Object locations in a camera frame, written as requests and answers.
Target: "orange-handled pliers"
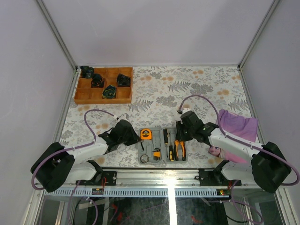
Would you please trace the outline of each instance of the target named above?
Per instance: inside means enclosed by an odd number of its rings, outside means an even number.
[[[186,148],[184,146],[184,142],[180,142],[178,140],[175,140],[174,142],[175,144],[175,160],[178,161],[179,160],[179,156],[178,156],[178,147],[179,145],[181,146],[181,150],[182,150],[182,161],[185,161],[186,160]]]

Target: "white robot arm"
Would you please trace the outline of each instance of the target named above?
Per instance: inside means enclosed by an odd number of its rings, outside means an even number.
[[[221,174],[227,180],[243,180],[255,182],[263,190],[274,193],[290,174],[291,168],[282,161],[260,151],[263,149],[284,159],[278,146],[268,142],[266,145],[250,142],[236,135],[224,132],[213,123],[204,124],[197,115],[188,108],[182,110],[181,121],[176,123],[176,140],[189,141],[195,138],[198,142],[209,146],[230,151],[243,158],[248,164],[237,164],[223,161],[215,172]]]
[[[127,119],[120,117],[110,132],[100,134],[92,144],[83,144],[86,147],[82,148],[70,147],[73,150],[59,153],[52,160],[47,160],[37,171],[36,178],[47,192],[55,191],[64,183],[74,183],[77,180],[97,183],[102,179],[102,169],[92,159],[116,150],[120,144],[129,146],[140,140]],[[45,158],[67,148],[58,142],[51,144],[32,166],[31,173],[34,173]]]

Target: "tape measure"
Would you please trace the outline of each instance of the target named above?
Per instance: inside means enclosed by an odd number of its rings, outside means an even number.
[[[152,139],[152,133],[149,129],[141,130],[141,139]]]

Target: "wooden tray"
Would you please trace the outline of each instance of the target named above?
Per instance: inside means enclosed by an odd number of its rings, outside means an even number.
[[[133,80],[132,67],[94,68],[94,73],[100,74],[102,76],[102,78],[104,79],[104,87],[91,88],[90,82],[92,81],[92,78],[83,78],[81,73],[74,97],[74,102],[77,105],[131,103]],[[130,87],[118,87],[117,76],[119,74],[123,74],[131,78]],[[115,86],[117,88],[116,98],[104,99],[102,98],[102,92],[109,85]]]

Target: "patterned table surface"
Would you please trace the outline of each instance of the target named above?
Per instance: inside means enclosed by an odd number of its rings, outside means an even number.
[[[236,67],[135,67],[132,104],[76,105],[71,100],[60,142],[73,146],[93,139],[83,120],[89,109],[103,109],[116,115],[127,113],[136,132],[140,128],[175,126],[180,120],[176,112],[180,103],[192,94],[206,96],[218,110],[251,117]],[[190,98],[184,107],[191,108],[204,123],[216,121],[213,109],[203,99]],[[116,124],[114,118],[99,112],[90,112],[87,120],[97,135]],[[208,153],[207,145],[196,140],[186,142],[186,148],[186,163],[140,165],[135,145],[121,145],[94,160],[105,167],[171,168],[212,168],[222,161]]]

